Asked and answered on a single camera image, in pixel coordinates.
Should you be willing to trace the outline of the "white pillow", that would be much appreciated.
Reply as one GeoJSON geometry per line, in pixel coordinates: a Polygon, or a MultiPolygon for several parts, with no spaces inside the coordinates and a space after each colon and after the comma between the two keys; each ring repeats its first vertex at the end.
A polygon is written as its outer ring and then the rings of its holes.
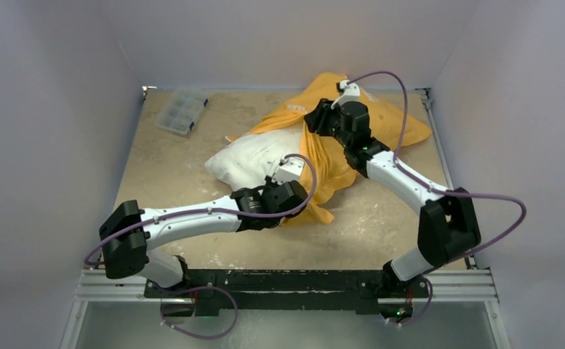
{"type": "Polygon", "coordinates": [[[300,152],[302,133],[299,127],[246,133],[210,157],[204,163],[205,169],[232,190],[263,185],[281,158],[300,152]]]}

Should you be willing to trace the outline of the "orange Mickey Mouse pillowcase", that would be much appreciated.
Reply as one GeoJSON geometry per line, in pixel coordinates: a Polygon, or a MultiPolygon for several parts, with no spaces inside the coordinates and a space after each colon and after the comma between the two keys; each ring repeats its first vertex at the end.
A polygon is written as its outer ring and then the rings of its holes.
{"type": "MultiPolygon", "coordinates": [[[[303,120],[304,115],[313,111],[321,99],[336,99],[337,83],[345,78],[344,75],[330,72],[317,75],[301,94],[282,103],[249,131],[251,134],[262,134],[291,126],[301,127],[300,153],[307,156],[315,167],[316,192],[308,207],[297,217],[284,222],[284,226],[330,224],[334,215],[320,206],[328,202],[336,191],[351,186],[358,176],[348,166],[342,146],[331,137],[311,134],[303,120]]],[[[389,102],[378,100],[364,89],[361,90],[359,101],[369,109],[372,136],[393,149],[398,143],[403,111],[389,102]]]]}

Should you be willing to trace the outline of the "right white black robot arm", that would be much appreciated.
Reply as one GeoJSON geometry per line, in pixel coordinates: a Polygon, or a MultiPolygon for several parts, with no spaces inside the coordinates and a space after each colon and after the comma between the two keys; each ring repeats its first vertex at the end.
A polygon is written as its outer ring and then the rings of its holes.
{"type": "Polygon", "coordinates": [[[322,99],[305,115],[304,122],[310,133],[336,139],[352,169],[384,185],[419,217],[415,247],[383,265],[380,291],[399,296],[417,276],[454,261],[480,244],[476,213],[467,191],[450,191],[404,168],[395,160],[394,152],[372,136],[369,110],[363,103],[338,106],[322,99]]]}

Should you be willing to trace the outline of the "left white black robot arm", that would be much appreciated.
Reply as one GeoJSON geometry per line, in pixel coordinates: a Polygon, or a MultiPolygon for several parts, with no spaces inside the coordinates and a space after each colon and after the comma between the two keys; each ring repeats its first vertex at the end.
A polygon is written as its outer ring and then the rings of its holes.
{"type": "Polygon", "coordinates": [[[242,188],[202,204],[143,209],[135,200],[119,205],[100,226],[100,249],[109,279],[142,276],[172,297],[191,287],[188,267],[161,246],[210,233],[235,233],[274,228],[301,213],[310,199],[298,181],[242,188]]]}

